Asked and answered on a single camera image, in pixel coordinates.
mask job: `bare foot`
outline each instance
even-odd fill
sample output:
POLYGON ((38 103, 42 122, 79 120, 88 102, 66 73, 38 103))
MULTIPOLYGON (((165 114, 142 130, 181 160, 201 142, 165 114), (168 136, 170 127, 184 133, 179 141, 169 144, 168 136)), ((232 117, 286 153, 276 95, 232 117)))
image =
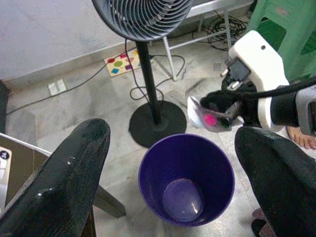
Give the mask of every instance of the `bare foot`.
POLYGON ((304 135, 299 127, 287 127, 287 133, 291 140, 295 141, 301 147, 316 150, 316 140, 312 136, 304 135))

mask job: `green plastic stool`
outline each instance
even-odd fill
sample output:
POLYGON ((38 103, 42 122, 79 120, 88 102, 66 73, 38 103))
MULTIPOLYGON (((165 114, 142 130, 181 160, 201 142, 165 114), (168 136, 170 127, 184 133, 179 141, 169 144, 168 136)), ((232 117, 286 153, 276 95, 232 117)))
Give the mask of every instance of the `green plastic stool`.
POLYGON ((250 30, 280 54, 290 82, 316 74, 316 0, 259 0, 250 30))

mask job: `purple trash bin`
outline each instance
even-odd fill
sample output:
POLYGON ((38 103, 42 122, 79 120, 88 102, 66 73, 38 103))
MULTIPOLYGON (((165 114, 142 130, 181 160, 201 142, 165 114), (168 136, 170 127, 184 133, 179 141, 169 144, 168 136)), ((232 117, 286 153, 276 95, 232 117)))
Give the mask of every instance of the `purple trash bin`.
POLYGON ((177 134, 155 143, 139 168, 139 188, 148 207, 178 226, 204 225, 219 217, 234 193, 233 168, 213 142, 177 134))

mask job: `wall baseboard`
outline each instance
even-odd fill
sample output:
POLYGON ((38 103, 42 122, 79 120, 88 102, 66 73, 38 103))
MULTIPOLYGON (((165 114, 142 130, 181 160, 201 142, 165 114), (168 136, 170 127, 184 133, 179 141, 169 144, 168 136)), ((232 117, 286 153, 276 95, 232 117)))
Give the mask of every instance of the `wall baseboard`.
MULTIPOLYGON (((131 49, 134 46, 135 42, 127 42, 127 49, 131 49)), ((6 87, 9 88, 11 91, 20 90, 35 85, 37 83, 43 82, 45 80, 57 77, 60 74, 71 72, 73 70, 89 66, 93 63, 100 62, 104 58, 108 58, 113 55, 123 53, 124 50, 125 44, 124 42, 121 42, 114 46, 106 47, 95 52, 81 55, 79 57, 72 58, 68 61, 43 68, 20 77, 3 81, 2 83, 4 83, 6 87)))

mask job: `fan stand pole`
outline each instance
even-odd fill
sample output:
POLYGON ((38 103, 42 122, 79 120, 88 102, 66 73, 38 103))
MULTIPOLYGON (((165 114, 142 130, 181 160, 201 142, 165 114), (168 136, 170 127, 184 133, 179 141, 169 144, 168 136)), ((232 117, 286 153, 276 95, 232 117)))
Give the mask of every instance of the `fan stand pole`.
POLYGON ((167 101, 158 101, 147 42, 136 42, 149 103, 132 115, 129 132, 144 147, 151 147, 164 137, 184 133, 187 121, 183 111, 167 101))
POLYGON ((150 55, 148 51, 147 42, 136 42, 136 47, 138 50, 139 60, 141 63, 143 76, 145 80, 146 90, 148 94, 148 100, 150 108, 153 114, 153 119, 155 124, 161 123, 160 110, 157 102, 157 94, 155 88, 155 81, 153 76, 152 65, 150 62, 150 55))

